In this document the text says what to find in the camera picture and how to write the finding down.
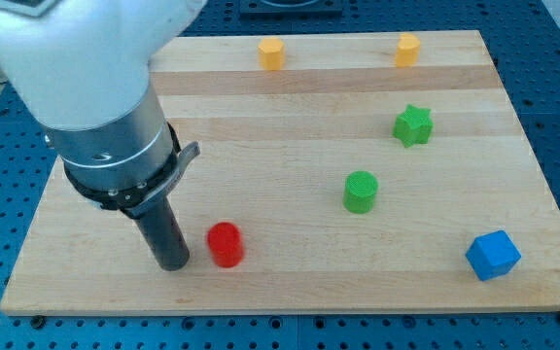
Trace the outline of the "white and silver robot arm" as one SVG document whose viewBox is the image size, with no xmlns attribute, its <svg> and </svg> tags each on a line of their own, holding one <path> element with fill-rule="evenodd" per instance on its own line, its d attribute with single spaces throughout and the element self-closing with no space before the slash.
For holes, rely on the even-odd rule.
<svg viewBox="0 0 560 350">
<path fill-rule="evenodd" d="M 205 4 L 0 1 L 0 67 L 82 185 L 133 188 L 167 162 L 173 141 L 149 62 Z"/>
</svg>

